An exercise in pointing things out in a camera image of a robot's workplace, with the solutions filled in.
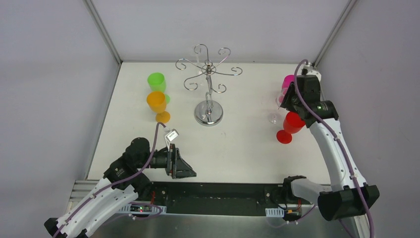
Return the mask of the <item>green plastic wine glass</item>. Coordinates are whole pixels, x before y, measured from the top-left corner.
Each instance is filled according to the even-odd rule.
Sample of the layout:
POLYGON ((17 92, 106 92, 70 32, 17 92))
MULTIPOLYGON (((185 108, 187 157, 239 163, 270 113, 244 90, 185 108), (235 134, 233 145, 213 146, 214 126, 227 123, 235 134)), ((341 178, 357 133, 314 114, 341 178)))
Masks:
POLYGON ((166 103, 170 103, 170 97, 165 93, 166 80, 165 76, 160 72, 152 73, 147 78, 148 85, 152 91, 162 92, 165 96, 166 103))

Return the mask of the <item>clear wine glass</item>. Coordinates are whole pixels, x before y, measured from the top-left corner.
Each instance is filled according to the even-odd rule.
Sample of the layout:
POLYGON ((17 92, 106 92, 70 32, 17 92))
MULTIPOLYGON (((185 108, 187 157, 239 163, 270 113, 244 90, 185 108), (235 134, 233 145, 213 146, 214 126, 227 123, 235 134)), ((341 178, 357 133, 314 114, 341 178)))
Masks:
POLYGON ((198 44, 193 47, 193 52, 196 57, 196 65, 200 65, 200 55, 202 53, 202 45, 198 44))
POLYGON ((284 99, 284 96, 285 96, 286 92, 287 92, 287 88, 281 89, 280 93, 275 98, 275 103, 277 105, 277 109, 268 115, 268 120, 272 124, 278 124, 283 119, 279 110, 281 108, 281 103, 284 99))

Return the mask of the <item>magenta plastic wine glass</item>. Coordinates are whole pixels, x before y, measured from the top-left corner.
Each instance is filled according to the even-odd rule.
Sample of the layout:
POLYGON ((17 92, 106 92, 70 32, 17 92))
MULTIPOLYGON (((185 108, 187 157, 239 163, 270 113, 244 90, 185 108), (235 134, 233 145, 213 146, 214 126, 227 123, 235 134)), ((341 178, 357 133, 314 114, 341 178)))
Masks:
POLYGON ((280 92, 280 96, 278 98, 279 103, 281 103, 283 101, 283 98, 285 96, 285 94, 287 93, 287 90, 290 86, 290 84, 294 81, 294 75, 287 75, 282 83, 282 87, 281 87, 281 92, 280 92))

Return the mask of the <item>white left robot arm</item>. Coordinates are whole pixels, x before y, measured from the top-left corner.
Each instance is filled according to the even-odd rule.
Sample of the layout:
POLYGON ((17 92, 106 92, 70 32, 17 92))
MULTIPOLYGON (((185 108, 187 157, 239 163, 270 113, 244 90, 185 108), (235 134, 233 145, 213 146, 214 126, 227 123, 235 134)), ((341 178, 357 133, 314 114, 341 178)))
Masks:
POLYGON ((174 144, 152 151, 148 139, 135 138, 76 207, 45 221, 48 233, 53 238, 88 238, 123 206, 149 199, 152 183, 141 168, 164 169, 172 179, 197 175, 174 144))

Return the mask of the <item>red plastic wine glass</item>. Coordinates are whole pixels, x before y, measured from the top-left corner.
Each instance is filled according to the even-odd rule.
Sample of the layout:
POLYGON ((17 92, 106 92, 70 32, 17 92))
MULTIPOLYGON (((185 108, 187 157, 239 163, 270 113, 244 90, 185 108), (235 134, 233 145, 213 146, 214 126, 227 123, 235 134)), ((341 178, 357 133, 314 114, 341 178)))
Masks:
POLYGON ((277 132, 276 139, 282 144, 288 144, 293 139, 292 135, 299 132, 305 125, 297 113, 288 112, 283 121, 283 129, 277 132))

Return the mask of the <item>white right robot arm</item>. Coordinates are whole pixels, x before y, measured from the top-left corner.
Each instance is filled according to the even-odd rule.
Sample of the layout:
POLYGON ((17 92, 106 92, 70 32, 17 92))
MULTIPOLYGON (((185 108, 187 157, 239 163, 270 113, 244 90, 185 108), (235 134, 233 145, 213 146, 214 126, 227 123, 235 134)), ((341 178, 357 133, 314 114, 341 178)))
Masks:
POLYGON ((287 177, 281 197, 287 203, 302 198, 318 206, 327 221, 361 216, 379 198, 376 185, 368 185, 354 163, 342 137, 338 113, 331 101, 321 101, 315 75, 299 75, 288 88, 281 107, 297 113, 314 136, 326 163, 330 185, 305 176, 287 177))

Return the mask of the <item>chrome wine glass rack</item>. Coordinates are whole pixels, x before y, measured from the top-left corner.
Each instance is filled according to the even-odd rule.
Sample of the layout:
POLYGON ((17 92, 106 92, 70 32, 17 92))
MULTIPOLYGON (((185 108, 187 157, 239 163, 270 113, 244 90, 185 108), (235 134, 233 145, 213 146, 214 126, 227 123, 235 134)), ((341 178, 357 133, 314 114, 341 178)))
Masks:
POLYGON ((229 56, 231 55, 231 50, 228 47, 220 48, 217 53, 220 56, 223 56, 223 59, 220 62, 215 64, 210 60, 208 47, 205 44, 201 44, 201 45, 202 45, 202 50, 205 50, 205 55, 206 55, 206 58, 202 66, 196 65, 196 63, 193 63, 192 61, 186 58, 180 58, 175 62, 175 67, 178 70, 185 70, 187 68, 185 63, 189 63, 199 70, 199 73, 197 75, 188 77, 183 81, 183 86, 188 91, 195 91, 199 87, 199 84, 197 82, 191 81, 192 79, 198 78, 201 76, 205 77, 208 89, 205 94, 205 100, 198 103, 194 109, 194 118, 197 121, 197 123, 199 123, 200 125, 215 126, 215 125, 218 125, 222 121, 223 116, 224 116, 224 110, 221 104, 212 98, 212 95, 213 93, 216 93, 216 94, 225 93, 227 91, 227 87, 224 84, 218 84, 217 89, 215 89, 212 83, 212 76, 215 74, 224 75, 224 76, 239 76, 243 73, 243 70, 242 68, 235 66, 231 68, 231 71, 232 71, 231 73, 218 72, 217 71, 218 66, 220 66, 223 62, 226 61, 226 59, 229 58, 229 56))

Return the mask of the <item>orange plastic wine glass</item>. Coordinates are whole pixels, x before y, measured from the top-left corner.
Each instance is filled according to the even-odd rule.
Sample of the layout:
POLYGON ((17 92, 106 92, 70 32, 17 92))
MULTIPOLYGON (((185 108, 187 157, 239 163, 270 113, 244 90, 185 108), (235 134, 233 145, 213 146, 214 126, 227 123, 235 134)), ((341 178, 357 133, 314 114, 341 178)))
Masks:
POLYGON ((166 111, 166 97, 162 92, 151 92, 147 96, 147 104, 156 113, 156 122, 168 123, 170 121, 170 113, 166 111))

